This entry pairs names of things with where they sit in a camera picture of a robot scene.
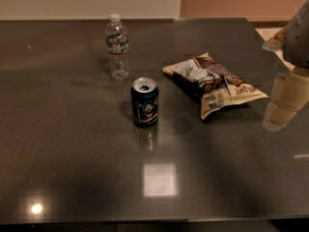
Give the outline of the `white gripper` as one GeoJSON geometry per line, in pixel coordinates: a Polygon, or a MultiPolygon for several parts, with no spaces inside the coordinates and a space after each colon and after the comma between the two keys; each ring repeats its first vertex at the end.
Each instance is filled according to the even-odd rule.
{"type": "Polygon", "coordinates": [[[274,80],[263,126],[268,131],[285,128],[299,110],[309,102],[309,0],[282,28],[264,42],[263,50],[283,49],[284,59],[295,65],[288,73],[274,80]]]}

